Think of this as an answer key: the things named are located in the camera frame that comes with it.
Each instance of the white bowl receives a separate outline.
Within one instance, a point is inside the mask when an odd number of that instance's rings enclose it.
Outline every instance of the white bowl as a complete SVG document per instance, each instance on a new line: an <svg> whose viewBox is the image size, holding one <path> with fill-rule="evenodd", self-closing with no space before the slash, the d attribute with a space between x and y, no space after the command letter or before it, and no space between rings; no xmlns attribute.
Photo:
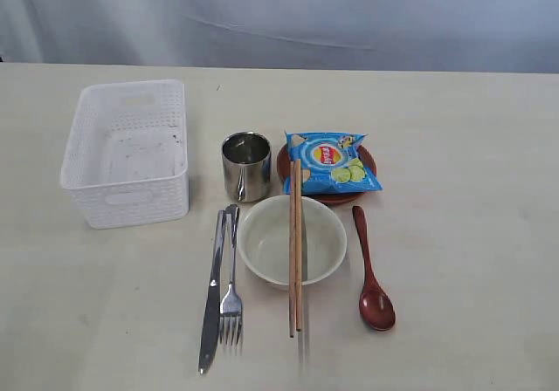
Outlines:
<svg viewBox="0 0 559 391"><path fill-rule="evenodd" d="M346 231L338 216L313 199L303 197L307 233L307 280L314 284L330 276L346 254ZM238 227L238 252L257 276L282 289L289 280L289 196L266 199L253 206Z"/></svg>

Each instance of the white curtain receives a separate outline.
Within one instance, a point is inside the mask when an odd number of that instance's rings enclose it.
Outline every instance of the white curtain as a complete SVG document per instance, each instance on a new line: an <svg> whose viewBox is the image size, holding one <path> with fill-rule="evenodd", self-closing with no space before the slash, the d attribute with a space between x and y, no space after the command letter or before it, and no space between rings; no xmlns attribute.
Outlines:
<svg viewBox="0 0 559 391"><path fill-rule="evenodd" d="M559 72L559 0L0 0L4 60Z"/></svg>

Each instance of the chip bag logo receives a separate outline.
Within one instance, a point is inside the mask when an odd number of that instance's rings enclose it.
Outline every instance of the chip bag logo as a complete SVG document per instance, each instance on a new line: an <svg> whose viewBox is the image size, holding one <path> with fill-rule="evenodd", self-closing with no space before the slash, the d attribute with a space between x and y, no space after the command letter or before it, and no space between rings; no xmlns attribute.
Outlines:
<svg viewBox="0 0 559 391"><path fill-rule="evenodd" d="M336 163L340 162L342 154L337 148L331 145L321 144L314 149L313 157L322 164L334 166Z"/></svg>

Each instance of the snack bag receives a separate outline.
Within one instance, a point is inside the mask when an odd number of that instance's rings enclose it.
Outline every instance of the snack bag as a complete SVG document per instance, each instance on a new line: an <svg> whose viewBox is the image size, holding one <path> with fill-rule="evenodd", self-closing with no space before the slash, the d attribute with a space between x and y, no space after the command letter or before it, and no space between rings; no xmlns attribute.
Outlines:
<svg viewBox="0 0 559 391"><path fill-rule="evenodd" d="M382 190L370 168L357 154L365 135L335 132L287 134L291 161L300 158L302 194L336 194ZM289 177L284 193L289 193Z"/></svg>

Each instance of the metal cup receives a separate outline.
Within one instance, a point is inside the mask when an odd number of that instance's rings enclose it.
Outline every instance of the metal cup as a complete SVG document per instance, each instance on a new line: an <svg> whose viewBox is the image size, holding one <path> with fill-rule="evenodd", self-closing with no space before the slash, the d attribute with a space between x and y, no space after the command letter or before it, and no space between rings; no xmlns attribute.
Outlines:
<svg viewBox="0 0 559 391"><path fill-rule="evenodd" d="M239 132L221 146L225 190L235 201L254 202L270 191L270 142L255 132Z"/></svg>

